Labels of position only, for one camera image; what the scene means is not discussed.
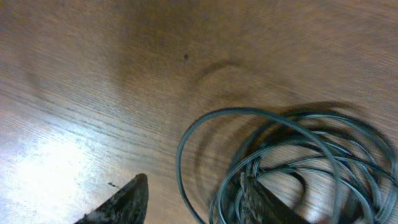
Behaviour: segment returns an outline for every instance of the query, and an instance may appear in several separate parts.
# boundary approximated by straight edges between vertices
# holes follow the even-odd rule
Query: cable coil
[[[225,108],[212,111],[197,119],[187,129],[177,148],[176,173],[177,184],[185,205],[199,223],[205,223],[191,205],[182,182],[181,160],[184,145],[194,130],[210,119],[231,115],[251,114],[268,119],[269,121],[258,127],[242,143],[229,166],[228,173],[220,183],[220,187],[210,202],[209,223],[214,223],[214,211],[217,211],[218,222],[223,224],[236,223],[240,219],[240,207],[242,201],[242,190],[239,189],[230,205],[225,204],[225,197],[228,185],[236,180],[236,177],[244,172],[245,175],[253,175],[259,179],[267,174],[282,172],[289,174],[302,183],[305,192],[305,179],[302,173],[312,173],[330,176],[335,181],[335,196],[333,202],[333,213],[330,223],[353,223],[362,218],[366,223],[385,223],[390,217],[398,198],[398,183],[396,181],[397,160],[394,146],[382,133],[370,124],[359,119],[341,114],[336,111],[318,110],[295,110],[282,115],[271,113],[258,108]],[[309,119],[332,119],[350,127],[350,132],[341,129],[308,128],[299,122]],[[355,138],[351,132],[359,133],[362,138],[367,139],[366,144]],[[344,145],[333,142],[330,138],[344,140],[360,150],[366,159],[360,159],[354,152]],[[385,160],[388,161],[388,170],[383,169],[369,151],[369,142],[372,147],[379,150]],[[250,146],[255,144],[254,152],[242,158]],[[288,163],[281,163],[273,167],[261,167],[260,161],[270,152],[284,146],[299,146],[319,152],[319,156],[307,156],[298,158]],[[304,166],[310,161],[327,159],[331,165],[330,170],[319,169],[311,166]],[[366,181],[361,181],[353,171],[357,167]],[[390,184],[383,197],[381,188],[382,178],[388,179]],[[341,192],[342,186],[350,189],[348,198],[343,207],[344,201]],[[341,211],[351,209],[359,211],[351,212],[349,216]]]

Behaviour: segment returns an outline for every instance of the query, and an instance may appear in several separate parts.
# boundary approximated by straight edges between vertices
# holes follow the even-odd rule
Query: black cable
[[[350,200],[347,200],[348,202],[346,203],[343,212],[346,210],[352,212],[352,214],[348,215],[345,215],[344,213],[343,215],[345,215],[345,217],[343,217],[343,219],[349,220],[350,218],[352,223],[359,218],[365,219],[366,223],[385,223],[390,217],[398,199],[396,152],[389,140],[370,124],[336,111],[296,110],[282,115],[277,115],[257,108],[225,108],[212,111],[197,119],[187,129],[177,149],[175,167],[177,173],[177,184],[185,205],[199,223],[205,222],[192,207],[183,187],[181,176],[182,151],[188,138],[202,123],[210,119],[229,114],[252,114],[267,118],[269,121],[257,128],[243,142],[235,154],[226,177],[221,182],[219,190],[210,202],[210,223],[215,222],[213,220],[213,211],[215,208],[218,212],[218,221],[221,223],[229,224],[227,220],[230,220],[230,216],[233,216],[233,220],[240,219],[239,209],[243,194],[242,190],[239,189],[240,187],[236,186],[236,176],[241,172],[245,172],[246,175],[251,174],[256,178],[263,177],[273,172],[289,174],[295,177],[302,184],[302,199],[305,195],[307,185],[305,183],[305,179],[300,175],[300,173],[309,172],[333,177],[335,181],[335,199],[333,204],[333,214],[330,220],[330,223],[332,224],[339,223],[343,217],[341,216],[341,208],[344,201],[342,200],[343,197],[340,195],[341,192],[343,192],[341,191],[342,184],[346,185],[350,189],[350,194],[348,195]],[[350,133],[339,129],[309,129],[299,123],[306,119],[325,118],[334,119],[335,121],[339,121],[349,126],[351,128],[350,133],[356,131],[362,135],[362,138],[368,140],[366,142],[367,145],[371,142],[371,144],[374,147],[377,147],[380,153],[384,155],[386,160],[389,162],[389,170],[384,170],[380,167],[367,146],[365,146],[366,144],[354,138]],[[267,136],[262,137],[262,135],[269,130],[273,131],[271,131]],[[367,160],[356,157],[349,149],[328,139],[328,136],[351,143],[364,153]],[[255,142],[259,142],[254,146],[256,150],[243,158],[243,155],[247,153],[248,147],[253,146]],[[291,162],[278,164],[274,167],[260,167],[260,160],[265,158],[271,151],[284,146],[303,147],[319,152],[321,155],[299,158]],[[327,159],[330,162],[333,172],[314,167],[302,166],[302,164],[320,159]],[[363,183],[354,175],[353,166],[356,166],[362,172],[367,183]],[[343,172],[348,175],[349,179],[345,179],[341,176],[341,173]],[[381,196],[382,192],[379,187],[382,176],[391,181],[391,185],[387,190],[387,195],[384,198]],[[226,201],[226,192],[231,184],[239,190],[236,193],[232,205],[226,205],[224,203]],[[353,212],[356,210],[359,210],[360,213],[355,215]]]

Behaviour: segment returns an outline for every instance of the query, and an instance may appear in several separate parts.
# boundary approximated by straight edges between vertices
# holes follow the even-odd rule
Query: wooden table
[[[73,223],[141,172],[146,223],[194,223],[176,147],[227,106],[342,106],[398,145],[397,58],[394,0],[0,1],[0,223]],[[184,183],[205,219],[260,122],[217,119],[189,141]],[[330,212],[309,206],[312,222]]]

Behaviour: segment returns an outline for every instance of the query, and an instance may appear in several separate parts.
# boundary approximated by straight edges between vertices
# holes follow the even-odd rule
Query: wire
[[[197,127],[210,119],[231,114],[251,114],[267,118],[269,121],[251,133],[237,150],[226,177],[220,183],[217,193],[210,202],[209,223],[215,222],[215,209],[217,210],[218,221],[223,224],[231,224],[234,223],[233,220],[240,219],[239,211],[243,194],[242,189],[237,184],[236,177],[241,172],[245,172],[246,175],[253,175],[256,178],[262,178],[275,172],[289,174],[302,184],[302,199],[304,198],[307,184],[301,173],[306,172],[332,177],[335,181],[333,213],[330,219],[332,224],[337,224],[342,219],[351,220],[347,223],[353,223],[359,218],[365,219],[366,223],[385,223],[390,217],[398,199],[396,152],[388,138],[370,124],[336,111],[295,110],[278,115],[258,108],[225,108],[212,111],[197,119],[182,136],[177,148],[175,168],[178,188],[185,205],[199,223],[205,222],[193,208],[183,187],[181,175],[182,152],[186,141]],[[349,126],[351,131],[347,133],[340,129],[310,129],[299,123],[308,119],[333,119]],[[351,134],[352,132],[361,134],[361,139],[367,139],[365,141],[367,144],[354,138]],[[348,148],[333,142],[328,137],[351,143],[351,145],[363,152],[367,160],[356,157]],[[255,151],[243,158],[243,155],[248,152],[248,148],[252,146],[254,146]],[[320,153],[320,156],[298,158],[294,161],[277,164],[274,167],[260,166],[260,161],[269,153],[284,146],[303,147]],[[379,152],[386,158],[389,162],[389,170],[384,170],[377,164],[377,161],[370,153],[369,147],[371,146],[378,148]],[[322,159],[329,161],[332,172],[315,167],[302,166],[310,161]],[[353,167],[357,167],[361,171],[366,178],[366,183],[356,177]],[[346,174],[349,179],[343,178],[342,174]],[[381,196],[382,192],[379,186],[383,176],[391,182],[384,198]],[[344,197],[341,195],[343,192],[341,191],[342,185],[350,189],[350,194],[348,195],[350,200],[345,203],[343,213],[341,212],[344,203]],[[226,202],[230,199],[227,199],[226,195],[230,195],[231,186],[235,187],[235,192],[232,191],[235,195],[232,202],[228,204]]]

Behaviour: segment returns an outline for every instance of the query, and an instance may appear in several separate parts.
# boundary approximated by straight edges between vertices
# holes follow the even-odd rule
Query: black object
[[[218,223],[300,223],[304,222],[301,217],[297,217],[293,210],[282,211],[283,206],[277,206],[281,201],[269,195],[270,191],[260,188],[258,182],[254,181],[264,175],[273,172],[283,172],[297,178],[303,185],[305,192],[305,180],[300,175],[303,172],[328,175],[335,180],[335,200],[333,204],[333,214],[330,223],[353,223],[362,218],[366,223],[385,223],[390,217],[394,205],[398,198],[398,183],[396,181],[397,160],[396,150],[389,140],[370,124],[359,119],[341,114],[336,111],[318,110],[296,110],[277,115],[269,111],[258,108],[225,108],[212,111],[196,120],[183,135],[177,149],[176,173],[177,184],[185,205],[199,223],[205,223],[192,207],[185,193],[181,176],[181,159],[184,145],[194,130],[205,121],[222,115],[229,114],[251,114],[269,119],[261,125],[243,142],[238,149],[225,179],[220,184],[218,192],[213,197],[209,209],[209,221],[214,223],[214,211],[217,209]],[[345,124],[346,129],[331,129],[327,127],[308,128],[299,122],[308,119],[332,119]],[[366,160],[356,157],[346,145],[332,141],[337,138],[359,149]],[[260,160],[265,158],[272,150],[283,146],[299,146],[305,150],[313,150],[319,156],[302,157],[297,160],[282,163],[274,167],[260,167]],[[247,153],[247,148],[251,147],[254,151],[243,158]],[[370,153],[370,148],[378,150],[385,160],[389,163],[389,170],[384,170],[377,164],[377,161]],[[318,169],[316,167],[304,166],[306,163],[319,159],[328,159],[333,172]],[[353,172],[353,167],[357,167],[366,181],[361,181]],[[238,175],[243,172],[245,185],[239,185]],[[342,177],[341,173],[348,174],[349,179]],[[380,190],[380,180],[385,178],[391,181],[387,188],[385,197],[382,197]],[[342,184],[350,189],[350,193],[343,207],[343,199],[340,194]],[[253,187],[257,189],[251,193],[244,190]],[[247,203],[248,197],[257,195],[258,201],[268,199],[268,203],[262,203],[261,207]],[[264,217],[262,220],[252,219],[253,217]]]
[[[96,210],[75,224],[141,224],[148,206],[148,179],[138,174]]]

